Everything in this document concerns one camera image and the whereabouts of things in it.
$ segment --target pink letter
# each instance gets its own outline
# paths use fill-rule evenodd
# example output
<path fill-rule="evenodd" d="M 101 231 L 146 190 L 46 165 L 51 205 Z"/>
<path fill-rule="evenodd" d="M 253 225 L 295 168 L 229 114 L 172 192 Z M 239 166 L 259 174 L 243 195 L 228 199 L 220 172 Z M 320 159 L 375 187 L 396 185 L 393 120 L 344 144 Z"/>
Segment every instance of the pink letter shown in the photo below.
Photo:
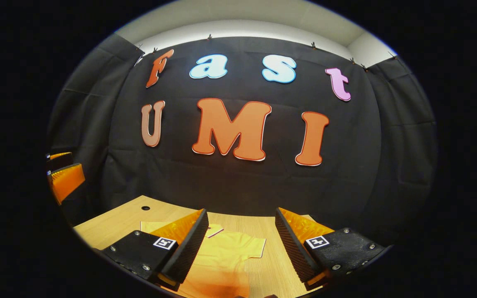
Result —
<path fill-rule="evenodd" d="M 347 77 L 343 76 L 337 68 L 328 68 L 325 70 L 325 73 L 331 76 L 332 90 L 335 92 L 336 97 L 343 101 L 349 101 L 351 94 L 345 92 L 343 87 L 343 83 L 349 83 Z"/>

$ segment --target orange object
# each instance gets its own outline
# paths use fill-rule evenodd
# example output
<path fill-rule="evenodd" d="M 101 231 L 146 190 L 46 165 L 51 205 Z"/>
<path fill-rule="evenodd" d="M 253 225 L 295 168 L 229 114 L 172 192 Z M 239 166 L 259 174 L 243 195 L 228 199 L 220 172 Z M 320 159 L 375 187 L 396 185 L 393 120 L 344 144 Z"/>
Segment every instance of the orange object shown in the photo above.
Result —
<path fill-rule="evenodd" d="M 154 60 L 150 77 L 148 78 L 148 81 L 146 82 L 147 88 L 157 83 L 157 80 L 159 79 L 157 74 L 161 73 L 165 69 L 167 58 L 172 57 L 173 54 L 174 54 L 174 49 L 171 49 L 167 53 L 164 53 L 163 55 L 161 55 L 161 57 Z"/>
<path fill-rule="evenodd" d="M 57 154 L 53 154 L 53 155 L 49 155 L 49 159 L 55 159 L 59 156 L 62 156 L 62 155 L 66 155 L 66 154 L 71 154 L 71 152 L 64 152 L 64 153 L 57 153 Z"/>
<path fill-rule="evenodd" d="M 74 164 L 73 166 L 62 168 L 49 175 L 48 179 L 56 201 L 58 205 L 61 205 L 70 193 L 84 183 L 85 178 L 82 164 Z"/>
<path fill-rule="evenodd" d="M 310 219 L 307 219 L 306 217 L 303 217 L 297 213 L 285 210 L 283 208 L 279 209 L 292 228 L 292 231 L 301 245 L 303 245 L 307 239 L 334 232 L 333 229 L 322 224 L 318 224 L 315 221 L 311 221 Z"/>
<path fill-rule="evenodd" d="M 218 98 L 201 99 L 198 107 L 202 110 L 202 115 L 198 141 L 193 145 L 195 153 L 213 154 L 211 135 L 214 135 L 220 154 L 227 155 L 240 136 L 238 147 L 233 151 L 236 158 L 251 161 L 266 158 L 263 151 L 263 134 L 266 117 L 271 113 L 269 104 L 250 101 L 242 107 L 233 121 L 229 118 L 224 103 Z"/>
<path fill-rule="evenodd" d="M 306 123 L 305 138 L 301 153 L 296 156 L 296 163 L 301 166 L 319 166 L 323 161 L 320 155 L 323 131 L 329 124 L 329 119 L 316 112 L 304 112 L 301 118 Z"/>
<path fill-rule="evenodd" d="M 141 120 L 141 134 L 142 140 L 147 146 L 156 147 L 159 144 L 159 139 L 161 138 L 161 113 L 165 107 L 165 102 L 163 100 L 158 101 L 154 104 L 154 133 L 150 134 L 148 131 L 148 118 L 150 116 L 150 111 L 152 111 L 152 106 L 147 104 L 141 108 L 142 120 Z"/>
<path fill-rule="evenodd" d="M 145 232 L 153 224 L 159 223 L 142 222 L 141 230 Z M 218 224 L 210 224 L 209 227 L 193 265 L 176 294 L 186 298 L 248 297 L 250 284 L 244 264 L 248 258 L 263 256 L 266 239 L 225 231 Z"/>
<path fill-rule="evenodd" d="M 191 213 L 181 219 L 178 219 L 175 222 L 167 224 L 161 228 L 158 228 L 155 231 L 149 232 L 149 234 L 167 238 L 174 239 L 178 242 L 178 245 L 181 245 L 187 234 L 191 231 L 191 228 L 200 217 L 203 209 L 200 209 L 194 213 Z"/>

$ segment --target white wall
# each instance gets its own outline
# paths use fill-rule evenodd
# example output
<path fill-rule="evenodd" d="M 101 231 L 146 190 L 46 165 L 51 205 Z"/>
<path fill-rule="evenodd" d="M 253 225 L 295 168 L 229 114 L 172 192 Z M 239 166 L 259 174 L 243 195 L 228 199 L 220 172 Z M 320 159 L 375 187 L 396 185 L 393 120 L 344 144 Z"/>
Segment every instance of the white wall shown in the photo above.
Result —
<path fill-rule="evenodd" d="M 223 21 L 182 26 L 136 42 L 135 45 L 138 46 L 142 43 L 140 49 L 147 55 L 152 53 L 154 47 L 163 49 L 184 42 L 205 39 L 209 34 L 211 34 L 213 38 L 229 36 L 277 38 L 302 43 L 308 46 L 314 41 L 318 49 L 335 53 L 346 59 L 352 57 L 346 47 L 318 34 L 286 25 L 244 19 L 226 19 Z"/>
<path fill-rule="evenodd" d="M 388 51 L 396 55 L 390 47 L 368 32 L 364 32 L 360 37 L 350 43 L 348 47 L 344 47 L 318 34 L 313 34 L 291 26 L 245 19 L 226 19 L 186 25 L 161 32 L 160 34 L 136 42 L 135 45 L 138 46 L 142 44 L 140 49 L 144 51 L 144 56 L 146 56 L 152 53 L 154 47 L 163 49 L 180 43 L 205 39 L 209 34 L 211 34 L 213 38 L 229 36 L 276 38 L 298 42 L 308 46 L 314 41 L 317 48 L 335 53 L 348 60 L 354 58 L 357 64 L 363 64 L 366 67 L 390 58 L 391 55 Z"/>
<path fill-rule="evenodd" d="M 348 49 L 354 57 L 354 62 L 363 64 L 365 67 L 391 58 L 388 51 L 394 56 L 397 55 L 395 51 L 369 32 L 364 32 L 364 34 L 354 40 L 348 46 Z"/>
<path fill-rule="evenodd" d="M 117 34 L 135 43 L 181 26 L 224 19 L 282 24 L 344 47 L 364 32 L 352 21 L 306 0 L 175 0 L 129 22 Z"/>

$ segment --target light blue letter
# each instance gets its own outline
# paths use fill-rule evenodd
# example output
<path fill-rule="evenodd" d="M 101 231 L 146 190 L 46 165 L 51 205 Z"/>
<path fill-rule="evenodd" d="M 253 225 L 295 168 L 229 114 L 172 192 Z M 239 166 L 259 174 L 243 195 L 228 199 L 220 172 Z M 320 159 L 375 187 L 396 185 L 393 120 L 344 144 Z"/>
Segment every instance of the light blue letter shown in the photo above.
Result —
<path fill-rule="evenodd" d="M 208 76 L 210 79 L 218 79 L 227 74 L 226 70 L 227 57 L 224 55 L 209 55 L 201 57 L 196 62 L 189 73 L 193 79 L 203 79 Z"/>
<path fill-rule="evenodd" d="M 263 77 L 266 81 L 276 81 L 279 83 L 290 83 L 296 78 L 293 68 L 297 67 L 296 62 L 290 57 L 280 55 L 268 55 L 263 59 Z"/>

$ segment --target letter m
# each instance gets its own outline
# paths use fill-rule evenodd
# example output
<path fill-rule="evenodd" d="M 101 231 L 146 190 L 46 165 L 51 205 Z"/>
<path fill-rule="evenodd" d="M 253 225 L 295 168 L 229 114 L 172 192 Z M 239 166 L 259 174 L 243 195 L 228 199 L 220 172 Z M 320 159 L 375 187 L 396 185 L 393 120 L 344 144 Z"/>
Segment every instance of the letter m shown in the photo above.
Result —
<path fill-rule="evenodd" d="M 233 121 L 229 118 L 224 103 L 218 98 L 201 99 L 198 107 L 202 113 L 198 141 L 193 145 L 195 153 L 213 154 L 211 136 L 214 135 L 220 154 L 227 155 L 240 136 L 238 147 L 233 151 L 236 158 L 251 161 L 265 159 L 263 133 L 266 117 L 271 113 L 269 104 L 250 101 L 242 107 Z"/>

